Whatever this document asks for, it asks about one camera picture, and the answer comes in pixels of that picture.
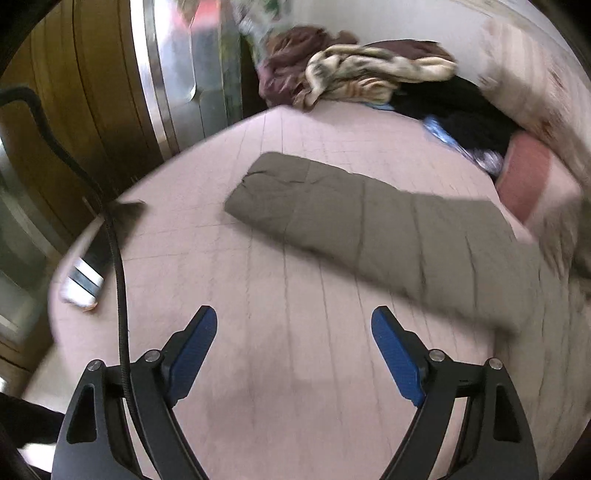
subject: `black fabric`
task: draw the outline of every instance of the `black fabric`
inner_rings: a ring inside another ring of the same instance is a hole
[[[17,448],[57,442],[64,414],[0,393],[0,423]]]
[[[417,120],[434,115],[466,150],[492,150],[505,156],[511,136],[519,129],[476,85],[457,76],[446,82],[403,83],[390,105]]]

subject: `dark cloth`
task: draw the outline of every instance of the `dark cloth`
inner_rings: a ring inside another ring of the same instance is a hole
[[[276,35],[267,44],[269,56],[257,68],[259,95],[269,106],[292,105],[313,55],[332,45],[357,42],[347,31],[333,38],[324,28],[312,26],[293,27]]]
[[[385,48],[409,60],[440,57],[449,61],[456,61],[453,55],[439,43],[430,40],[384,40],[370,43],[366,47]]]
[[[0,423],[17,448],[57,442],[64,414],[0,393]]]
[[[466,150],[492,150],[503,157],[519,126],[486,100],[468,80],[403,83],[390,100],[397,113],[417,120],[434,115]]]

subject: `wall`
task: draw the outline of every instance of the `wall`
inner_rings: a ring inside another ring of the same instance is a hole
[[[480,32],[489,17],[508,19],[575,61],[554,25],[528,0],[295,0],[293,15],[296,24],[323,25],[333,33],[351,30],[362,44],[396,38],[438,41],[457,59],[459,75],[473,82],[480,70]]]

